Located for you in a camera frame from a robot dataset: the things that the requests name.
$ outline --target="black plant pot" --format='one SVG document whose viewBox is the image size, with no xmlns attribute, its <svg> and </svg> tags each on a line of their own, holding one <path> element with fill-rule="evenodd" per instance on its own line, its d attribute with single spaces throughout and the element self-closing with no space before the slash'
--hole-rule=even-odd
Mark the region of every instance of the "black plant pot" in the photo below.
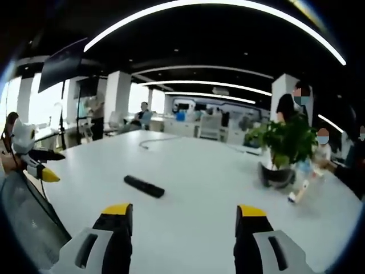
<svg viewBox="0 0 365 274">
<path fill-rule="evenodd" d="M 258 163 L 258 176 L 265 187 L 285 188 L 295 182 L 295 171 L 290 168 L 270 170 Z"/>
</svg>

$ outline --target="hand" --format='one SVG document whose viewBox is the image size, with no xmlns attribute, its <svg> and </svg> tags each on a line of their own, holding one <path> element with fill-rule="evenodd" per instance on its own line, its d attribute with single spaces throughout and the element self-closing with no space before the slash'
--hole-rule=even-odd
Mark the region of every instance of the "hand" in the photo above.
<svg viewBox="0 0 365 274">
<path fill-rule="evenodd" d="M 5 174 L 9 174 L 11 171 L 14 171 L 16 169 L 19 169 L 19 170 L 24 169 L 24 165 L 19 156 L 14 155 L 14 157 L 13 157 L 12 154 L 7 153 L 7 152 L 5 152 L 5 154 L 0 152 L 0 155 L 1 155 L 1 162 L 2 162 L 2 166 L 4 167 Z"/>
<path fill-rule="evenodd" d="M 328 164 L 330 163 L 330 161 L 328 161 L 325 158 L 319 158 L 319 159 L 315 159 L 314 163 L 317 164 L 317 166 L 320 169 L 325 169 L 328 166 Z"/>
</svg>

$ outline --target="display screen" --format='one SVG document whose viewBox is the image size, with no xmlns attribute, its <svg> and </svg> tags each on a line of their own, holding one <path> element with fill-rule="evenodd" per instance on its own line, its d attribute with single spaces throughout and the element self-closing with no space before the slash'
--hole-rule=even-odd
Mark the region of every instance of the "display screen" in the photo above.
<svg viewBox="0 0 365 274">
<path fill-rule="evenodd" d="M 80 98 L 84 97 L 92 97 L 98 93 L 98 77 L 92 77 L 77 81 L 77 84 L 80 88 Z M 78 99 L 79 93 L 75 92 L 74 99 Z"/>
<path fill-rule="evenodd" d="M 179 104 L 179 105 L 177 106 L 177 108 L 178 108 L 179 110 L 188 110 L 188 109 L 189 109 L 189 104 Z"/>
<path fill-rule="evenodd" d="M 206 104 L 196 103 L 195 110 L 206 110 Z"/>
<path fill-rule="evenodd" d="M 81 63 L 86 42 L 87 39 L 77 41 L 61 49 L 45 61 L 38 93 L 55 84 L 78 76 L 78 67 Z"/>
</svg>

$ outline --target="curved led light strip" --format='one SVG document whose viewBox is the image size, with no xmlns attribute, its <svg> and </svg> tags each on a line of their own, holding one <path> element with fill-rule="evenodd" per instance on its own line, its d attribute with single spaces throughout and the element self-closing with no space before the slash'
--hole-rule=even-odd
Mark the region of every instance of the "curved led light strip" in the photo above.
<svg viewBox="0 0 365 274">
<path fill-rule="evenodd" d="M 328 124 L 330 124 L 331 126 L 336 128 L 339 132 L 343 133 L 343 130 L 341 128 L 339 128 L 339 126 L 337 126 L 335 123 L 328 120 L 326 117 L 322 116 L 321 114 L 318 114 L 318 117 L 320 117 L 323 121 L 327 122 Z"/>
<path fill-rule="evenodd" d="M 179 91 L 171 91 L 171 92 L 165 92 L 165 95 L 185 95 L 185 96 L 203 96 L 203 97 L 210 97 L 210 98 L 217 98 L 217 99 L 229 99 L 234 101 L 239 101 L 243 103 L 249 103 L 249 104 L 256 104 L 255 101 L 247 100 L 247 99 L 241 99 L 237 97 L 231 97 L 231 96 L 225 96 L 225 95 L 216 95 L 216 94 L 209 94 L 209 93 L 199 93 L 199 92 L 179 92 Z"/>
<path fill-rule="evenodd" d="M 211 84 L 213 86 L 233 87 L 233 88 L 239 88 L 241 90 L 249 90 L 249 91 L 264 94 L 264 95 L 267 95 L 267 96 L 272 95 L 269 92 L 262 91 L 262 90 L 257 90 L 256 88 L 252 88 L 252 87 L 244 87 L 244 86 L 239 86 L 237 84 L 227 84 L 227 83 L 209 82 L 209 81 L 172 80 L 172 81 L 147 82 L 147 83 L 142 83 L 142 84 L 138 84 L 138 85 L 140 85 L 140 86 L 151 86 L 153 84 Z"/>
<path fill-rule="evenodd" d="M 132 76 L 138 75 L 138 74 L 144 74 L 144 73 L 154 72 L 154 71 L 161 71 L 161 70 L 180 70 L 180 69 L 217 69 L 217 70 L 230 70 L 230 71 L 237 71 L 237 72 L 249 73 L 249 74 L 253 74 L 253 75 L 257 75 L 257 76 L 261 76 L 261 77 L 265 77 L 265 78 L 269 78 L 269 79 L 274 79 L 274 77 L 272 77 L 270 75 L 266 75 L 266 74 L 263 74 L 263 73 L 255 72 L 255 71 L 252 71 L 252 70 L 243 70 L 241 68 L 236 68 L 236 67 L 211 66 L 211 65 L 181 65 L 181 66 L 170 66 L 170 67 L 157 67 L 157 68 L 152 68 L 150 70 L 143 70 L 143 71 L 138 71 L 138 72 L 132 73 Z"/>
<path fill-rule="evenodd" d="M 322 36 L 320 36 L 318 33 L 316 33 L 314 30 L 312 30 L 310 27 L 308 27 L 306 24 L 302 23 L 301 21 L 297 20 L 296 18 L 283 13 L 282 11 L 279 11 L 277 9 L 274 9 L 269 6 L 265 6 L 263 4 L 247 1 L 247 0 L 177 0 L 172 1 L 168 3 L 163 3 L 157 6 L 150 7 L 148 9 L 139 11 L 137 13 L 132 14 L 131 16 L 128 16 L 122 20 L 120 20 L 118 23 L 115 23 L 114 25 L 110 26 L 103 32 L 101 32 L 99 35 L 97 35 L 94 39 L 92 39 L 90 42 L 88 42 L 84 48 L 84 53 L 88 51 L 92 46 L 94 46 L 96 43 L 98 43 L 100 40 L 102 40 L 104 37 L 106 37 L 108 34 L 112 33 L 113 31 L 119 29 L 120 27 L 125 26 L 128 23 L 131 23 L 134 20 L 137 20 L 139 18 L 142 18 L 144 16 L 147 16 L 149 14 L 157 13 L 162 10 L 168 10 L 172 9 L 174 7 L 182 7 L 182 6 L 189 6 L 189 5 L 202 5 L 202 4 L 221 4 L 221 5 L 232 5 L 232 6 L 241 6 L 241 7 L 248 7 L 250 9 L 260 10 L 264 13 L 269 13 L 271 15 L 274 15 L 276 17 L 282 18 L 285 21 L 288 21 L 289 23 L 293 24 L 294 26 L 299 27 L 309 35 L 311 35 L 314 39 L 316 39 L 319 43 L 321 43 L 336 59 L 344 66 L 346 65 L 345 59 L 340 55 L 338 51 L 334 47 L 332 47 L 331 44 L 328 43 Z"/>
</svg>

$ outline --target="yellow component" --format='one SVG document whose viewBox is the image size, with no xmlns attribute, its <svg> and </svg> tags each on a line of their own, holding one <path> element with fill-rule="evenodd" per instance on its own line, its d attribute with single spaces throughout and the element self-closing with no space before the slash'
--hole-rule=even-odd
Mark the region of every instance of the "yellow component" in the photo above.
<svg viewBox="0 0 365 274">
<path fill-rule="evenodd" d="M 239 207 L 241 208 L 242 217 L 263 217 L 266 216 L 265 211 L 251 207 L 249 205 L 240 204 Z"/>
<path fill-rule="evenodd" d="M 54 183 L 54 182 L 58 182 L 60 179 L 58 178 L 58 176 L 56 174 L 53 173 L 53 171 L 51 171 L 49 168 L 45 167 L 42 170 L 41 180 L 43 180 L 45 182 L 49 182 L 49 183 Z"/>
<path fill-rule="evenodd" d="M 130 204 L 115 204 L 110 207 L 107 207 L 102 214 L 110 214 L 110 215 L 125 215 L 127 213 L 127 208 Z"/>
</svg>

